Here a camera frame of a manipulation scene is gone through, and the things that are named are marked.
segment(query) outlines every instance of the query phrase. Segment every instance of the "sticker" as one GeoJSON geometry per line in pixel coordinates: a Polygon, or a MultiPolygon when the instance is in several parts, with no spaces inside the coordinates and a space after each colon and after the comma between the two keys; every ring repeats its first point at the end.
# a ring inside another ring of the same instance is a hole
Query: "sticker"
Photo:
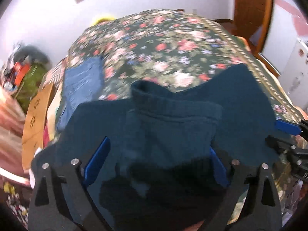
{"type": "Polygon", "coordinates": [[[299,56],[302,57],[304,55],[304,51],[302,49],[299,50],[299,56]]]}

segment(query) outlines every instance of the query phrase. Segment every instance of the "pink stripe on wall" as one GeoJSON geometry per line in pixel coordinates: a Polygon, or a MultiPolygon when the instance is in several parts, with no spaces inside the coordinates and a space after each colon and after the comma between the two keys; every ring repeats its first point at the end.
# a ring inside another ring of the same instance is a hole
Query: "pink stripe on wall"
{"type": "Polygon", "coordinates": [[[303,14],[296,7],[286,2],[285,0],[275,0],[275,4],[292,15],[293,24],[299,36],[308,35],[308,24],[303,14]]]}

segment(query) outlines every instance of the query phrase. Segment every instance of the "cardboard box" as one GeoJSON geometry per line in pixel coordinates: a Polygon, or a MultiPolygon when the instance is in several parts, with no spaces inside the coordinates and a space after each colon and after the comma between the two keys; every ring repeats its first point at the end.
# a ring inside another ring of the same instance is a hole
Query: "cardboard box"
{"type": "Polygon", "coordinates": [[[53,97],[53,84],[46,85],[31,100],[23,130],[23,169],[29,170],[36,150],[44,148],[43,134],[47,109],[53,97]]]}

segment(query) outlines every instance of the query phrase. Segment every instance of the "bed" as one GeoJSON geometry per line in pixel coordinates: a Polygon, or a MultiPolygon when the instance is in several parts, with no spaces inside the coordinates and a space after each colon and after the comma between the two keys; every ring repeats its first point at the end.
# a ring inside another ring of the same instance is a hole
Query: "bed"
{"type": "MultiPolygon", "coordinates": [[[[268,96],[277,119],[296,122],[306,118],[293,106],[278,80],[250,53],[243,39],[203,17],[155,9],[86,29],[73,43],[68,56],[47,74],[44,84],[53,82],[57,88],[47,114],[49,140],[56,136],[65,70],[98,55],[104,58],[105,78],[100,100],[129,97],[130,84],[139,79],[156,82],[173,92],[182,91],[207,82],[232,65],[245,63],[268,96]]],[[[301,137],[297,141],[300,147],[306,145],[301,137]]],[[[290,175],[285,156],[280,158],[273,172],[284,209],[286,191],[296,180],[290,175]]],[[[237,219],[244,198],[245,195],[239,199],[230,222],[237,219]]]]}

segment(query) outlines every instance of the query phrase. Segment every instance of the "floral bedspread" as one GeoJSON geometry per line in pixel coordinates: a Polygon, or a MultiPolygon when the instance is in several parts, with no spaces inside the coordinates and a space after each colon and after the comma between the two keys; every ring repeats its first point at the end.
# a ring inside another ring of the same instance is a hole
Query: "floral bedspread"
{"type": "MultiPolygon", "coordinates": [[[[302,118],[250,52],[221,26],[197,15],[156,9],[90,27],[69,49],[66,68],[96,55],[104,58],[102,100],[129,97],[130,84],[139,79],[156,82],[173,92],[185,90],[207,82],[232,65],[245,63],[268,96],[277,118],[302,118]]],[[[275,166],[274,178],[283,205],[287,184],[291,183],[285,157],[275,166]]]]}

